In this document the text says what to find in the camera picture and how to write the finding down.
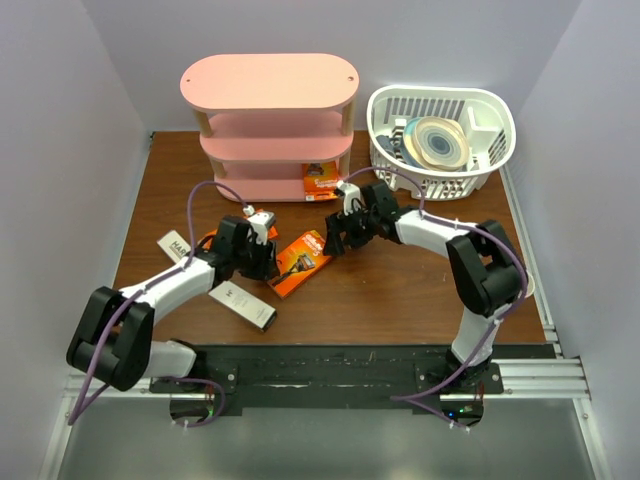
brown tabletop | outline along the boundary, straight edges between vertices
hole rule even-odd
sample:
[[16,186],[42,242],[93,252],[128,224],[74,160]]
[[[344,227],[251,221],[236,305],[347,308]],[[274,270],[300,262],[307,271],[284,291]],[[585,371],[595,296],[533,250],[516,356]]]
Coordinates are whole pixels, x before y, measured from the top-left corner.
[[[369,165],[368,149],[367,133],[356,132],[352,171]],[[172,265],[156,241],[172,229],[188,238],[187,197],[196,183],[212,177],[209,161],[198,143],[198,133],[155,135],[116,287],[139,283]],[[373,174],[362,175],[355,183],[367,183],[374,178]],[[397,192],[396,196],[400,204],[415,202],[407,192]],[[324,235],[324,217],[335,212],[339,203],[272,203],[255,207],[276,213],[282,248],[306,230],[316,229]],[[462,221],[495,219],[517,243],[497,173],[469,198],[430,202],[427,208],[434,214]],[[241,216],[242,211],[239,204],[224,199],[210,187],[197,195],[193,214],[196,234],[201,236],[216,228],[223,215]],[[286,300],[278,298],[265,284],[239,275],[233,281],[277,309],[278,318],[266,333],[203,295],[164,318],[154,330],[154,339],[178,338],[191,343],[446,344],[455,337],[462,313],[448,260],[417,247],[382,239],[334,259]],[[497,341],[545,341],[532,298],[505,321]]]

orange box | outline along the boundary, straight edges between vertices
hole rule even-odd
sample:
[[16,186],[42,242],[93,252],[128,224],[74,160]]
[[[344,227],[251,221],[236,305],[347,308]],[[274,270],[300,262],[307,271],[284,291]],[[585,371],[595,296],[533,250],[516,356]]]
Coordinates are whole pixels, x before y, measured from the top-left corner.
[[336,162],[302,164],[304,183],[304,199],[307,202],[333,200],[338,196],[333,193],[340,180]]
[[[263,209],[256,210],[256,213],[260,213],[260,212],[263,212],[263,211],[264,211]],[[200,242],[201,242],[203,239],[207,238],[207,237],[212,237],[212,236],[213,236],[213,235],[215,235],[216,233],[218,233],[218,229],[217,229],[217,228],[216,228],[215,230],[211,230],[211,231],[210,231],[209,233],[207,233],[206,235],[203,235],[203,237],[200,239]],[[275,225],[269,229],[269,233],[268,233],[267,237],[269,238],[269,240],[273,240],[273,239],[275,239],[275,238],[278,238],[278,231],[276,230]],[[207,243],[205,243],[205,244],[203,245],[203,248],[205,248],[205,249],[209,249],[209,248],[211,248],[211,240],[209,240]]]
[[278,254],[280,276],[270,280],[269,286],[280,298],[289,296],[333,258],[322,254],[324,244],[324,238],[311,230]]

shelf tier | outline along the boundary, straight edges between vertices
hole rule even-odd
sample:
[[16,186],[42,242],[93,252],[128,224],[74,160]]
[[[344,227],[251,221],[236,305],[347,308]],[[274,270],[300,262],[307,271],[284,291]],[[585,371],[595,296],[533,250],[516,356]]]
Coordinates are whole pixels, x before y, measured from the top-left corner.
[[[225,166],[227,174],[216,181],[233,188],[247,202],[304,202],[302,167],[293,163],[275,165],[232,164]],[[229,200],[237,199],[224,189],[218,189]]]
[[213,136],[200,145],[221,163],[323,163],[351,147],[338,112],[220,113],[209,119]]
[[333,109],[358,90],[358,72],[335,55],[214,55],[191,65],[180,91],[205,113]]

white plastic basket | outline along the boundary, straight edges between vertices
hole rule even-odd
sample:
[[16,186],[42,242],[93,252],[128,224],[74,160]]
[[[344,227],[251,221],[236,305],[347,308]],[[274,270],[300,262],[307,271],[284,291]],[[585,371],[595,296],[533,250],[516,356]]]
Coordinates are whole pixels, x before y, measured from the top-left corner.
[[[471,147],[466,171],[439,172],[407,165],[387,153],[378,135],[393,134],[396,120],[423,116],[449,118],[460,123]],[[367,105],[367,127],[371,137],[371,165],[399,170],[413,178],[427,200],[456,200],[480,189],[491,172],[502,167],[513,153],[516,131],[513,117],[497,95],[477,88],[408,87],[392,85],[377,90]],[[413,198],[421,192],[406,179],[390,172],[376,172],[391,190],[409,190]]]

white wall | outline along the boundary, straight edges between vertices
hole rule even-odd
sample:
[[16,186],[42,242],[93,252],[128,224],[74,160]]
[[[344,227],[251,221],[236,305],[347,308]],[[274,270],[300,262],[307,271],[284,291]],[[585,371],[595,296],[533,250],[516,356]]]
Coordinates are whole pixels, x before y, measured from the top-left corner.
[[38,474],[147,134],[79,0],[0,2],[0,478]]
[[517,112],[579,0],[83,0],[145,125],[196,130],[178,88],[216,53],[329,52],[361,77],[357,127],[390,83],[477,86]]
[[640,3],[584,0],[517,119],[511,172],[617,478],[640,477]]

